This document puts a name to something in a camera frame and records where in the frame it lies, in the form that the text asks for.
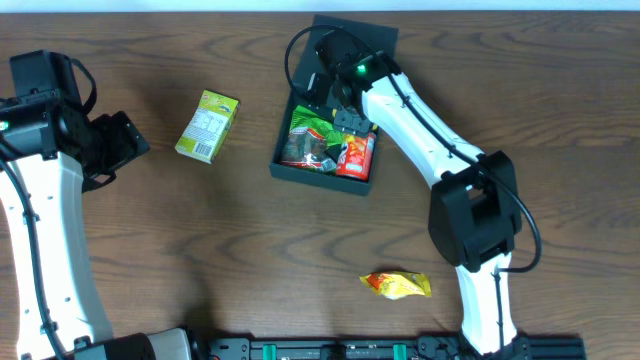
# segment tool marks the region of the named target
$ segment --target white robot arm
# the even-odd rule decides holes
[[[17,96],[0,103],[0,198],[18,279],[17,358],[190,360],[183,329],[113,339],[87,251],[82,193],[149,145],[123,112],[87,119],[95,82],[77,60],[43,50],[10,63]],[[72,64],[93,85],[84,105]]]
[[[375,53],[348,31],[318,25],[301,31],[294,41],[315,29],[328,31],[314,46],[327,74],[314,74],[307,92],[300,94],[285,57],[293,91],[322,106],[331,87],[341,105],[334,118],[336,129],[364,134],[376,124],[418,168],[432,189],[431,238],[458,274],[462,333],[480,356],[502,350],[517,334],[505,269],[513,237],[522,227],[519,205],[524,207],[517,199],[511,161],[502,152],[487,156],[453,132],[420,99],[391,58]],[[472,188],[482,190],[482,195],[470,198]]]
[[[423,118],[441,136],[455,144],[456,148],[469,158],[477,159],[477,156],[482,154],[480,149],[463,140],[444,124],[416,94],[405,74],[392,76],[403,95],[408,98],[406,100],[422,113]],[[372,88],[362,94],[362,104],[365,116],[393,138],[418,168],[430,188],[441,181],[442,174],[457,174],[469,168],[469,164],[452,155],[427,131],[405,105],[387,77],[375,81]],[[508,345],[516,336],[516,328],[509,311],[507,276],[502,275],[500,282],[502,329],[498,326],[497,295],[493,277],[496,269],[508,268],[510,260],[511,254],[498,254],[485,261],[477,272],[470,272],[463,265],[456,266],[464,308],[462,333],[480,354],[500,350],[501,331],[503,345]]]

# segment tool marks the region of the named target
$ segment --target black box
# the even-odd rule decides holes
[[[382,50],[389,56],[393,57],[395,54],[396,43],[398,41],[398,29],[365,24],[355,21],[343,20],[333,18],[329,16],[316,15],[313,19],[313,24],[326,24],[344,27],[346,30],[354,33],[366,43],[368,43],[375,51]],[[312,31],[304,52],[300,59],[300,64],[293,75],[293,82],[296,84],[307,85],[311,78],[311,75],[315,72],[322,72],[322,65],[320,60],[316,56],[316,51],[313,48],[314,44],[320,40],[325,32],[322,30]],[[330,106],[337,105],[337,101],[333,98],[333,95],[329,96],[328,104]],[[369,181],[361,181],[357,179],[350,179],[346,177],[340,177],[335,175],[327,175],[322,173],[316,173],[309,170],[294,168],[290,166],[280,165],[280,154],[289,137],[289,127],[291,126],[291,116],[293,110],[297,106],[297,102],[293,93],[289,95],[289,101],[284,112],[284,118],[282,126],[280,128],[280,134],[278,135],[278,142],[276,143],[275,152],[273,154],[273,160],[269,165],[271,176],[279,179],[300,182],[308,185],[320,186],[332,190],[339,190],[357,195],[367,195],[371,190],[371,182],[373,179],[373,173],[377,163],[377,148],[380,142],[380,133],[377,134],[376,146],[373,150],[373,159],[371,160],[371,170],[369,172]]]

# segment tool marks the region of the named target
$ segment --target yellow snack wrapper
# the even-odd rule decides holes
[[[431,297],[431,283],[425,274],[391,271],[361,276],[360,281],[376,295],[382,295],[391,300],[407,295]]]

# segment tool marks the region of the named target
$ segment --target wood grain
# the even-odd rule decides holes
[[[94,114],[126,111],[151,143],[114,184],[83,197],[117,336],[184,323],[207,336],[459,329],[455,273],[426,230],[429,190],[389,137],[365,198],[269,176],[288,96],[284,49],[312,16],[0,16],[2,96],[13,94],[10,56],[66,53],[98,82]],[[515,162],[545,244],[540,267],[509,280],[517,327],[579,334],[591,359],[639,358],[640,15],[338,16],[399,27],[397,60],[427,103],[461,136]],[[212,166],[172,149],[203,89],[242,103]],[[532,251],[523,231],[514,263]],[[394,267],[429,274],[433,297],[392,302],[358,281]],[[0,357],[10,359],[18,294],[4,221],[0,284]]]

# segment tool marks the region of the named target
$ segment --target black cable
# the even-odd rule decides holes
[[[31,202],[29,201],[29,197],[25,193],[25,190],[22,188],[18,177],[15,172],[9,167],[7,162],[0,158],[0,167],[4,170],[4,172],[11,180],[13,187],[16,189],[18,193],[18,197],[20,198],[20,202],[22,203],[22,207],[24,209],[23,218],[27,225],[27,232],[29,234],[29,247],[31,248],[31,267],[33,270],[33,283],[35,286],[36,293],[36,301],[38,303],[38,310],[40,311],[40,318],[42,319],[42,328],[44,329],[47,338],[49,339],[49,343],[53,348],[53,352],[58,360],[64,360],[64,349],[58,340],[58,337],[55,334],[55,327],[51,318],[49,317],[49,308],[47,307],[47,301],[44,296],[44,285],[42,280],[42,266],[40,265],[40,252],[38,248],[38,239],[36,237],[36,214],[33,212],[31,208]]]
[[[513,190],[511,190],[509,186],[507,186],[507,184],[505,184],[498,176],[496,176],[488,168],[482,166],[482,164],[479,164],[474,159],[461,153],[458,149],[456,149],[456,146],[454,144],[449,143],[443,136],[441,136],[431,126],[431,124],[429,124],[422,117],[422,114],[420,114],[420,112],[411,103],[410,98],[404,95],[402,93],[402,90],[400,90],[400,87],[398,86],[395,79],[393,78],[393,74],[389,70],[389,67],[387,66],[387,64],[378,56],[378,54],[371,48],[371,46],[369,46],[369,44],[365,43],[362,39],[360,39],[358,36],[351,33],[350,31],[347,31],[341,27],[332,26],[332,25],[314,25],[314,26],[310,26],[308,28],[303,29],[298,34],[296,34],[296,36],[293,37],[293,39],[289,43],[289,46],[287,47],[284,63],[285,63],[285,74],[287,76],[287,81],[289,82],[289,86],[291,87],[291,90],[296,95],[302,97],[301,94],[293,85],[293,81],[291,81],[291,76],[289,75],[289,53],[291,51],[291,48],[293,47],[293,44],[295,43],[296,40],[298,40],[298,38],[300,38],[300,36],[315,29],[329,29],[329,30],[339,31],[351,37],[355,41],[359,42],[365,48],[365,50],[367,50],[367,52],[370,53],[371,56],[375,60],[377,60],[383,66],[384,69],[386,69],[387,78],[391,82],[391,85],[393,86],[394,90],[398,93],[398,96],[400,96],[400,98],[402,99],[403,104],[411,111],[411,113],[427,129],[427,131],[429,131],[429,133],[433,137],[435,137],[436,140],[438,140],[438,142],[440,142],[442,146],[444,146],[444,148],[447,149],[452,155],[457,156],[459,159],[469,164],[469,166],[475,166],[484,176],[486,176],[488,179],[496,183],[516,203],[516,205],[518,205],[518,207],[520,208],[520,211],[524,214],[524,217],[527,220],[529,227],[531,228],[531,233],[533,235],[533,240],[535,243],[535,254],[533,259],[528,265],[519,267],[519,268],[496,268],[493,274],[496,282],[496,296],[497,296],[497,303],[498,303],[498,327],[500,331],[500,353],[504,355],[504,352],[503,352],[504,332],[503,332],[503,324],[502,324],[503,317],[502,317],[502,298],[500,294],[500,273],[501,272],[526,273],[533,270],[540,262],[540,258],[542,257],[542,238],[540,236],[540,230],[538,229],[538,225],[536,224],[533,218],[533,215],[531,215],[531,212],[529,211],[527,206],[524,204],[524,202],[518,197],[518,195],[516,195],[516,193]]]

